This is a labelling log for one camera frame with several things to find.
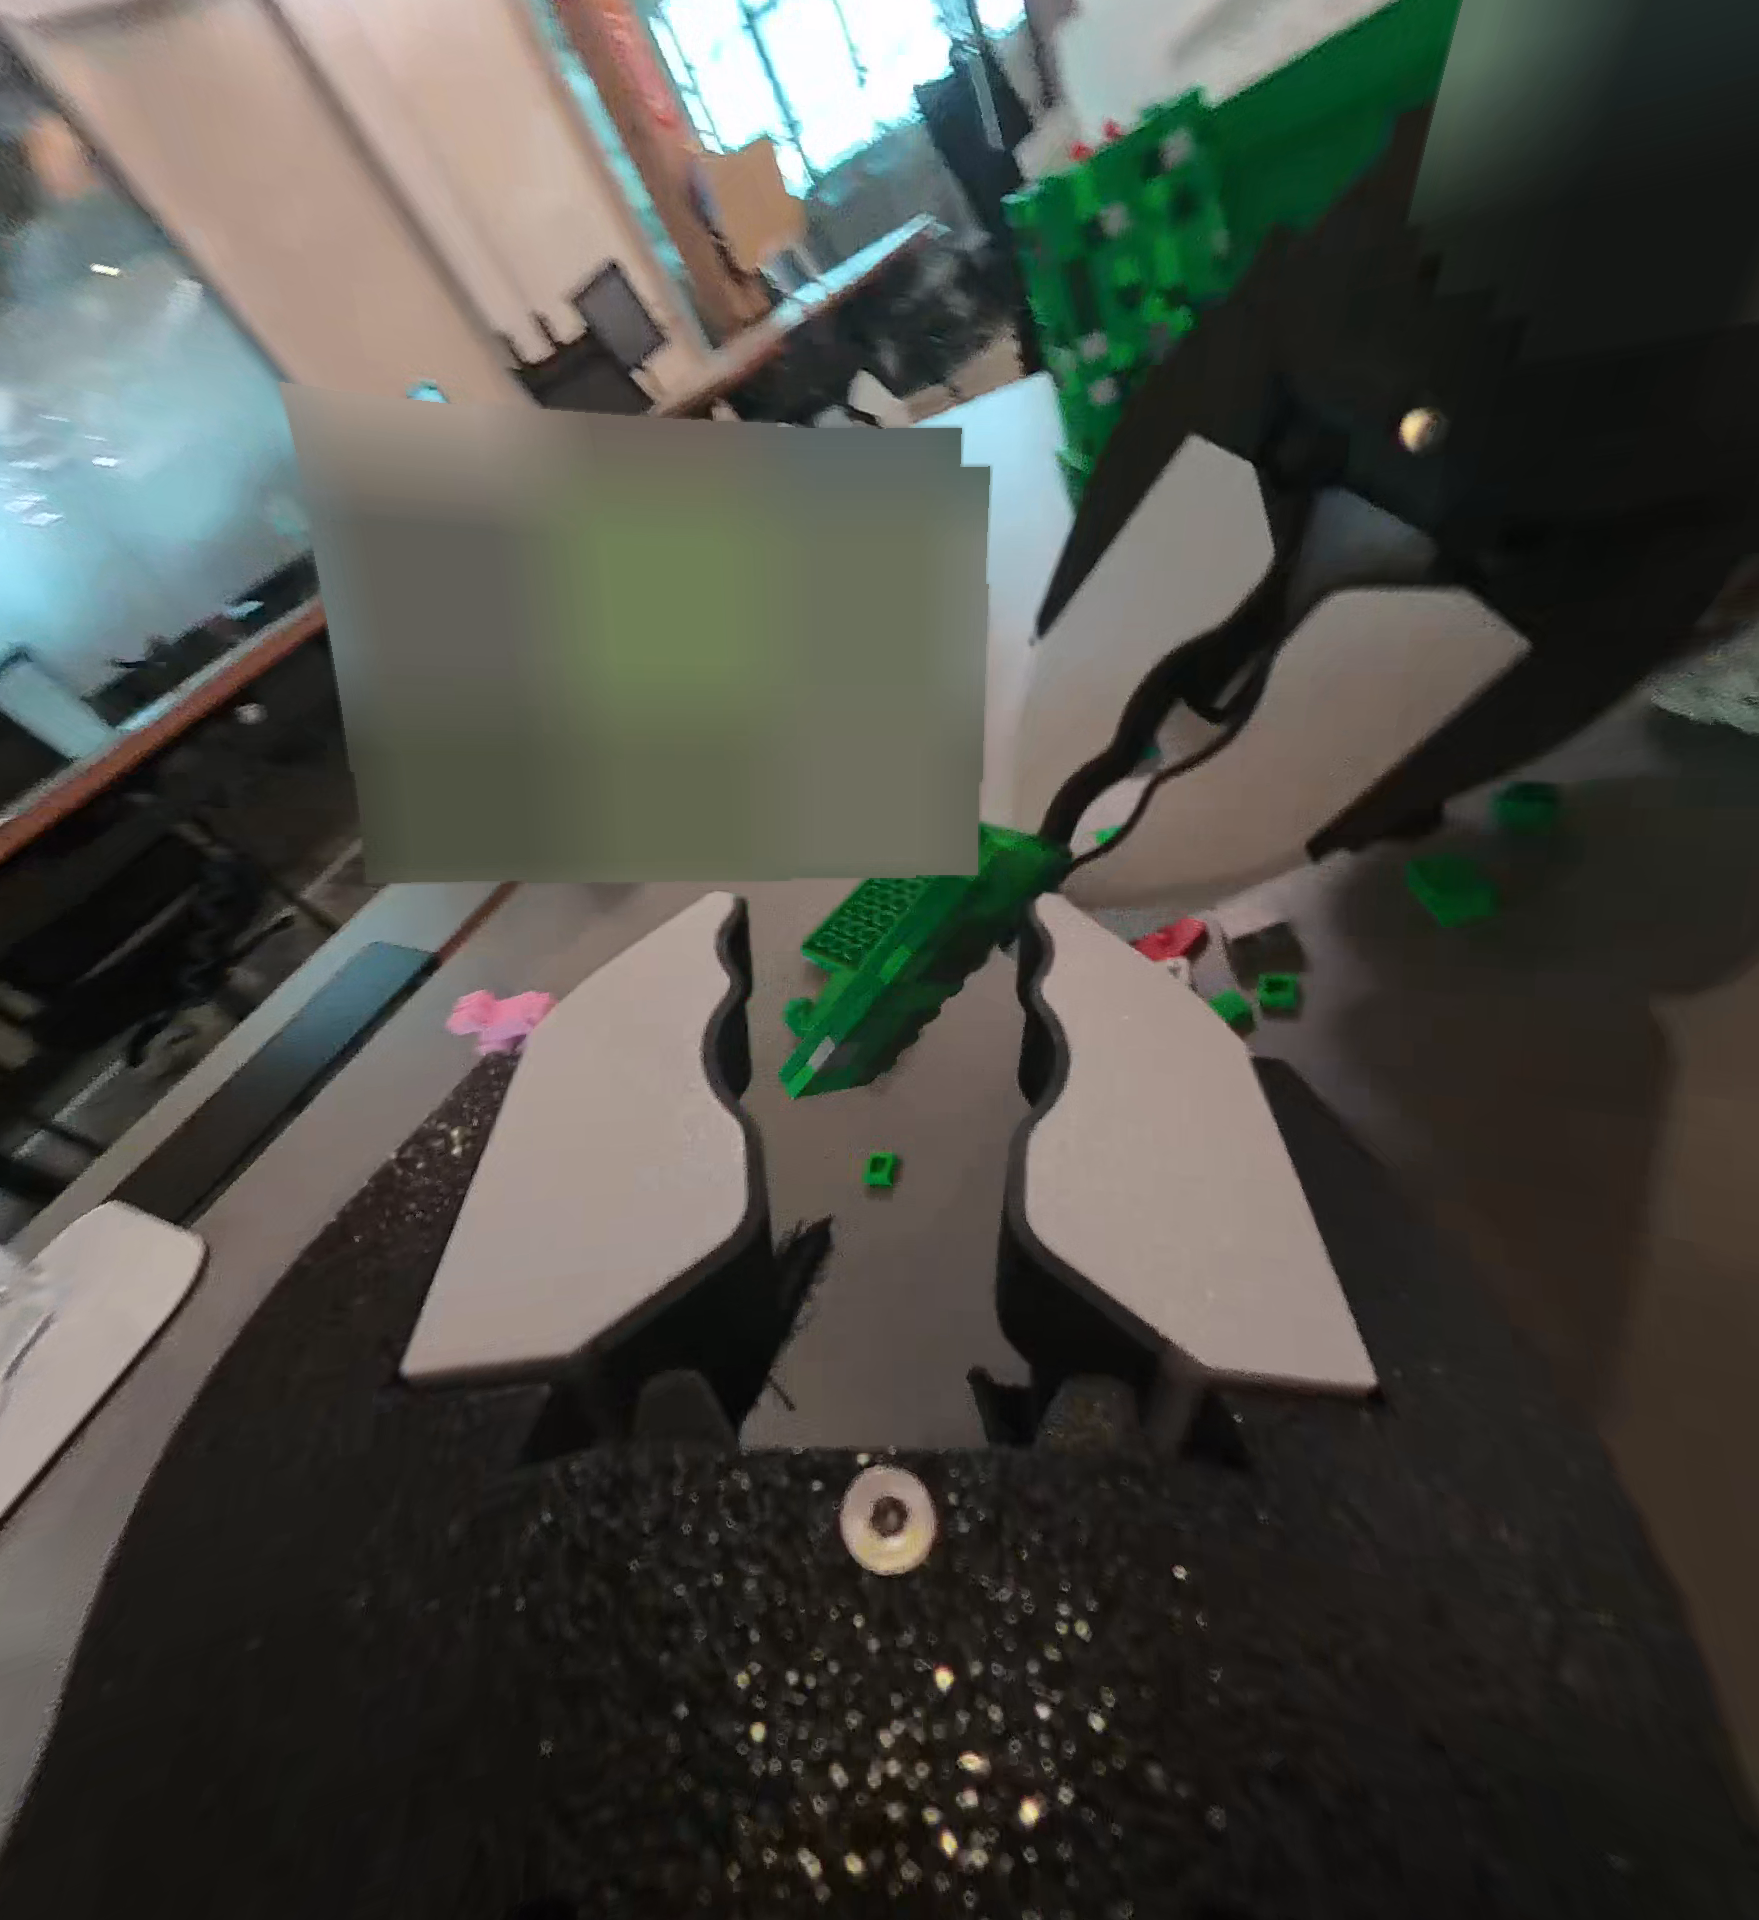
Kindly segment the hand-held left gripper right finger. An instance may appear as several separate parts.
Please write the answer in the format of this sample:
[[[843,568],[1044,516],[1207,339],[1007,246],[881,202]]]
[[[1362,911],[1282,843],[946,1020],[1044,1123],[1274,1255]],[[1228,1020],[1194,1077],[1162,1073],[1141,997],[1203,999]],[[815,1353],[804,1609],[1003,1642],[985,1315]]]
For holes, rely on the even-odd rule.
[[[1378,1373],[1246,1041],[1069,900],[1019,954],[1012,1246],[1200,1380],[1369,1398]]]

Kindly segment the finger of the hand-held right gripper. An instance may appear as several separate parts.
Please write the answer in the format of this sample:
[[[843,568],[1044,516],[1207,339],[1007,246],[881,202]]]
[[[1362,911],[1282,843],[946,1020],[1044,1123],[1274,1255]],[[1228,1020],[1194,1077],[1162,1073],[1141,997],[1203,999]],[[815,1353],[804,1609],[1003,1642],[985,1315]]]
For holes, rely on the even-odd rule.
[[[1055,622],[1003,656],[1003,824],[1035,832],[1148,671],[1222,624],[1273,561],[1259,480],[1189,442]]]
[[[1084,907],[1211,904],[1282,876],[1350,805],[1526,654],[1464,589],[1344,589],[1279,650],[1245,728],[1155,782],[1081,871]]]

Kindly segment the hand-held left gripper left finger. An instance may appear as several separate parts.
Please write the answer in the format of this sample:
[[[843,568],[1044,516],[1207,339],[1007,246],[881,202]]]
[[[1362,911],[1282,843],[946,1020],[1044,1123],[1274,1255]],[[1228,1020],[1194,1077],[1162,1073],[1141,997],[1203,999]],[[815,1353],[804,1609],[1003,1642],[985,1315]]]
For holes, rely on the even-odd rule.
[[[723,1034],[747,904],[703,894],[607,957],[522,1044],[400,1373],[515,1380],[637,1330],[765,1223]]]

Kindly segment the pile of lego bricks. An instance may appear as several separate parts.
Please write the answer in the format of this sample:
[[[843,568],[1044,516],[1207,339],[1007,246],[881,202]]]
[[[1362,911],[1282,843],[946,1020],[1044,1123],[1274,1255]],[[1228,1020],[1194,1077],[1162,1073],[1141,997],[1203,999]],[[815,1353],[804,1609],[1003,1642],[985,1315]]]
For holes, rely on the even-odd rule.
[[[1300,857],[1214,886],[1203,900],[1119,907],[1107,918],[1134,951],[1200,991],[1221,1020],[1248,1036],[1260,1020],[1293,1020],[1306,1011],[1310,951],[1296,923],[1274,911],[1267,896],[1322,866],[1324,860]],[[1415,851],[1397,872],[1416,914],[1438,930],[1487,923],[1498,911],[1485,855]]]

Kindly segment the green lego plate build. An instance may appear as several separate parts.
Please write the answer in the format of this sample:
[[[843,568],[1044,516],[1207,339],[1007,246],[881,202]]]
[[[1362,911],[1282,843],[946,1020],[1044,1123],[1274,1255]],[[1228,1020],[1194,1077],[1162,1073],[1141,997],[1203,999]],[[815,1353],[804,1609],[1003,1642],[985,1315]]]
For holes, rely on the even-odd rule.
[[[856,886],[800,943],[822,983],[787,1005],[782,1090],[856,1090],[891,1073],[1072,860],[1069,844],[985,824],[974,872]]]

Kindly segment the pink lego pig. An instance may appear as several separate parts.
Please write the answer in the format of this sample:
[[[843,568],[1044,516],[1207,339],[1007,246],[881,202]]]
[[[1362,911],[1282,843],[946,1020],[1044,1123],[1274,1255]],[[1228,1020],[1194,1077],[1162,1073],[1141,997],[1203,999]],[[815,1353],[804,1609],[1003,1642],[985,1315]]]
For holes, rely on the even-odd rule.
[[[541,990],[516,993],[470,990],[454,999],[444,1028],[450,1036],[466,1041],[478,1059],[509,1057],[530,1039],[554,1005],[554,996]]]

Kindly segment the green lego creeper figure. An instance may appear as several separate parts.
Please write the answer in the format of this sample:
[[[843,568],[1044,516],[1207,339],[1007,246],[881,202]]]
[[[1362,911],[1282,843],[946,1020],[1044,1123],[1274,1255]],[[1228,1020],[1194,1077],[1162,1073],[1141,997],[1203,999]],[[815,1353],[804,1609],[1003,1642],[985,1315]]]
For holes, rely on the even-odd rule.
[[[1230,236],[1211,118],[1207,92],[1189,90],[1004,197],[1076,503],[1131,390],[1222,291]]]

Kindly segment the light office desk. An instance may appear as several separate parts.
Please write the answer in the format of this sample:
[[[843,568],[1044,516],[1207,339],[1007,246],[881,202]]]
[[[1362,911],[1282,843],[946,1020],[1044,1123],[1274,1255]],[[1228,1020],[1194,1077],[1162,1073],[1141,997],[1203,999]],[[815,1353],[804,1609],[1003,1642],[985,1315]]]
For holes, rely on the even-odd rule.
[[[767,317],[709,353],[690,384],[652,404],[649,418],[709,419],[723,404],[731,404],[750,380],[769,371],[779,371],[797,349],[822,339],[829,321],[869,294],[887,273],[952,236],[955,229],[934,215],[917,215],[899,227],[891,227],[852,258],[800,284],[791,296],[776,303]]]

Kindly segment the large green box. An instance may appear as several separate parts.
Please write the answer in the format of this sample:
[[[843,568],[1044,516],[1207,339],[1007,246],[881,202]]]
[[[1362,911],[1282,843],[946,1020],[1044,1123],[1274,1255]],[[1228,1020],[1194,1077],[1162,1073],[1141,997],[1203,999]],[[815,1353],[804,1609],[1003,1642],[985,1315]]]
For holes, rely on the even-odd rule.
[[[1434,105],[1456,2],[1397,2],[1209,111],[1227,227],[1255,241],[1310,227],[1368,172],[1405,115]]]

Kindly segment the white flat pad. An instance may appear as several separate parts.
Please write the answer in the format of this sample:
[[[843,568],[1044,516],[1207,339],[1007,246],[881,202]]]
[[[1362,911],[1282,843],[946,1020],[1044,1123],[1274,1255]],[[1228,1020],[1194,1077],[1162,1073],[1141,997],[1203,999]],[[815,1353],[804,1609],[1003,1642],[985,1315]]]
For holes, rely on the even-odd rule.
[[[194,1231],[104,1202],[46,1248],[0,1246],[0,1527],[184,1307]]]

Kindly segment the black monitor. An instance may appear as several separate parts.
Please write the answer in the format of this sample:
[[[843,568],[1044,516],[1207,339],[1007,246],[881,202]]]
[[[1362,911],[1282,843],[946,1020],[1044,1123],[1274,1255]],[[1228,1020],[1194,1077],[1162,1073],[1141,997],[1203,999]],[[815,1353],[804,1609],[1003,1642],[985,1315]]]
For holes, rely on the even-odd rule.
[[[581,328],[626,372],[639,372],[667,347],[667,334],[623,266],[601,261],[569,294]]]

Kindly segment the wooden-edged desk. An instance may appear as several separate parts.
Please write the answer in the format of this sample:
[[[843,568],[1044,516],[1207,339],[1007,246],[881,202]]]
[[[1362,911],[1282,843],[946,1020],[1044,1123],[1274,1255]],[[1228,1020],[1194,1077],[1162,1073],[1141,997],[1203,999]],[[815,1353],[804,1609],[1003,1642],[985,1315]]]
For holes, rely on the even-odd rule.
[[[327,626],[322,598],[307,598],[186,680],[163,702],[145,707],[134,726],[113,731],[91,756],[71,763],[6,806],[0,812],[0,866],[181,740],[238,707],[264,674],[324,636]]]

